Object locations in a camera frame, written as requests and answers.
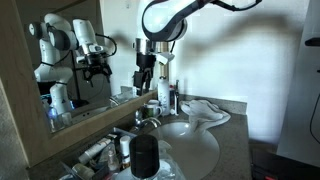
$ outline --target bathroom mirror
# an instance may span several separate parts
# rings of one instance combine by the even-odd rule
[[[48,13],[63,17],[72,27],[74,19],[87,19],[91,22],[95,33],[110,36],[117,44],[116,47],[110,39],[96,36],[97,43],[108,48],[108,54],[115,53],[114,56],[106,59],[112,71],[110,78],[99,73],[92,76],[90,80],[85,79],[85,77],[88,77],[88,71],[84,69],[86,66],[76,62],[75,51],[59,51],[61,60],[54,67],[68,67],[73,70],[73,76],[67,82],[67,94],[71,104],[70,111],[67,112],[71,113],[69,115],[72,118],[70,120],[70,116],[65,116],[68,118],[68,121],[65,121],[61,112],[58,112],[60,114],[58,117],[59,124],[56,124],[52,118],[48,118],[47,124],[51,132],[70,127],[137,97],[131,87],[133,84],[131,79],[134,70],[137,68],[135,65],[135,50],[132,48],[135,31],[133,30],[133,33],[128,35],[127,32],[121,30],[125,29],[125,27],[121,27],[123,25],[121,19],[115,21],[114,15],[105,11],[106,8],[108,9],[113,5],[112,1],[101,1],[100,4],[99,0],[78,0],[74,2],[16,0],[16,3],[34,70],[39,66],[46,65],[41,64],[39,40],[29,32],[29,24],[44,22],[44,17]],[[133,14],[136,13],[134,7],[131,7],[130,11]],[[131,17],[133,21],[131,29],[135,29],[136,19],[134,15]],[[49,116],[57,113],[52,112],[54,110],[51,109],[52,105],[49,106],[49,104],[52,104],[52,95],[49,90],[55,82],[38,82],[37,84],[44,110]],[[118,101],[110,101],[110,97],[114,97],[113,100],[118,98]]]
[[[37,5],[39,2],[40,1],[29,1],[28,3],[30,4],[25,8],[31,5]],[[68,4],[76,1],[55,2]],[[19,136],[29,167],[44,161],[76,142],[130,115],[143,105],[144,102],[155,97],[155,93],[150,92],[85,121],[79,122],[69,128],[54,134],[49,133],[43,105],[39,98],[40,91],[35,80],[31,56],[24,35],[26,27],[21,23],[16,0],[3,0],[0,10],[3,13],[3,15],[0,16],[1,23],[5,25],[0,29],[0,32],[4,35],[0,41],[0,53],[2,56],[0,66],[0,90],[5,96],[5,104],[9,109],[8,113],[12,116],[13,125]],[[132,56],[120,56],[118,59],[122,58],[129,59],[128,61],[134,61],[134,52],[132,54]],[[128,72],[119,71],[119,73],[125,74],[126,76],[128,75]]]

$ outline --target white cloth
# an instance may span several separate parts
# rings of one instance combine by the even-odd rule
[[[189,115],[191,131],[203,131],[227,122],[230,115],[206,100],[180,101],[181,110]]]

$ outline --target faucet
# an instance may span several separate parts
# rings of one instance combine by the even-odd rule
[[[152,125],[155,128],[161,125],[161,122],[157,118],[149,117],[149,118],[143,119],[141,111],[137,110],[135,113],[135,126],[133,127],[133,129],[139,131],[147,123],[152,123]]]

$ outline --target countertop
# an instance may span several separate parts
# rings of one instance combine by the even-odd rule
[[[220,147],[220,157],[216,167],[203,179],[244,179],[250,180],[250,152],[249,152],[249,139],[248,139],[248,124],[247,116],[245,114],[238,114],[229,112],[231,118],[228,122],[209,128],[208,131],[218,141]],[[112,124],[112,127],[118,127],[120,129],[128,129],[132,127],[134,121],[134,115],[129,115],[117,123]],[[188,116],[184,113],[180,113],[179,116],[167,116],[165,118],[159,118],[163,123],[169,123],[177,119],[188,119]],[[106,132],[112,127],[106,127],[104,130],[96,133],[95,135],[88,137],[87,139],[67,148],[63,152],[49,158],[48,160],[28,169],[30,179],[59,179],[66,172],[63,169],[60,160],[66,154],[77,150],[83,146],[87,146],[88,143],[99,140],[102,136],[106,135]]]

